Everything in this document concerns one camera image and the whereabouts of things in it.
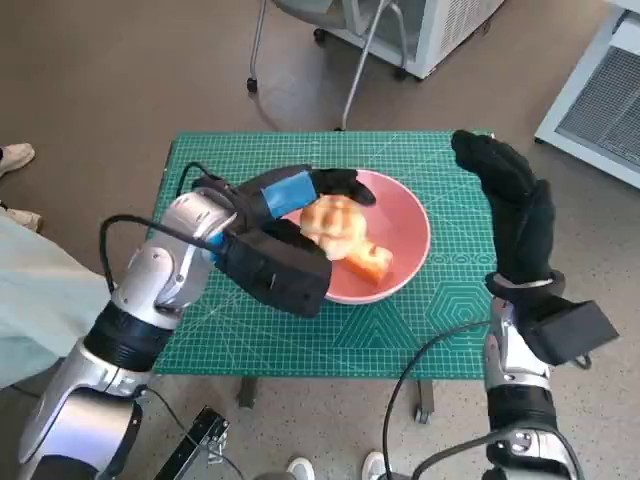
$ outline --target chair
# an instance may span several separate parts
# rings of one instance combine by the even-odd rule
[[[260,35],[262,34],[262,24],[264,22],[264,16],[267,9],[267,1],[268,0],[262,0],[256,34],[253,40],[251,64],[249,67],[251,76],[247,79],[247,90],[249,90],[250,93],[256,93],[258,91],[256,59],[258,57]],[[353,103],[353,98],[355,96],[356,89],[358,88],[360,76],[362,75],[362,70],[364,68],[364,62],[366,61],[369,53],[371,41],[375,36],[380,15],[386,8],[390,8],[394,13],[395,18],[398,21],[398,30],[400,32],[402,61],[400,66],[396,69],[396,78],[403,78],[405,76],[407,66],[407,35],[402,10],[398,7],[395,0],[320,0],[316,2],[312,0],[271,1],[283,12],[302,20],[303,22],[318,26],[319,28],[313,32],[318,43],[322,43],[324,41],[324,37],[326,35],[325,29],[345,29],[359,37],[364,37],[366,35],[366,41],[362,49],[362,54],[360,55],[358,68],[356,69],[356,74],[351,84],[351,90],[347,97],[347,103],[345,104],[344,111],[342,113],[342,123],[340,127],[336,128],[336,130],[347,129],[349,110],[351,109],[351,104]],[[327,8],[317,8],[317,4],[322,4],[323,1]]]

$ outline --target white cabinet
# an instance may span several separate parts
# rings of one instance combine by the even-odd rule
[[[611,7],[536,138],[640,188],[640,14]]]
[[[398,0],[407,30],[407,71],[425,78],[435,66],[485,22],[504,0]],[[380,19],[371,53],[400,65],[396,20],[391,12]],[[364,39],[344,30],[334,35],[362,48]]]

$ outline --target blue tape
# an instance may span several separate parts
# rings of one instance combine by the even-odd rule
[[[207,238],[207,243],[213,245],[214,247],[221,247],[224,244],[224,233],[218,232],[213,237]],[[211,252],[211,261],[216,263],[218,261],[218,255]]]
[[[300,172],[262,189],[262,196],[273,218],[306,207],[316,198],[309,172]]]

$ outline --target pink plate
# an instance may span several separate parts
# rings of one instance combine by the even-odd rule
[[[391,250],[393,262],[380,285],[361,280],[341,262],[334,262],[327,298],[347,305],[377,302],[400,290],[418,273],[431,244],[427,213],[407,187],[370,170],[358,170],[358,180],[369,187],[377,199],[375,206],[362,208],[367,218],[367,237]],[[288,217],[298,223],[300,211]]]

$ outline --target shoe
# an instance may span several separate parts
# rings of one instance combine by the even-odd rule
[[[16,143],[1,148],[0,177],[7,172],[24,167],[36,155],[35,150],[29,143]]]
[[[14,222],[36,233],[42,228],[42,215],[28,210],[14,210],[13,208],[7,208],[7,214]]]
[[[315,480],[313,465],[306,458],[296,458],[287,467],[287,472],[296,477],[296,480]]]
[[[384,456],[381,452],[371,452],[362,464],[362,480],[378,480],[384,475]]]

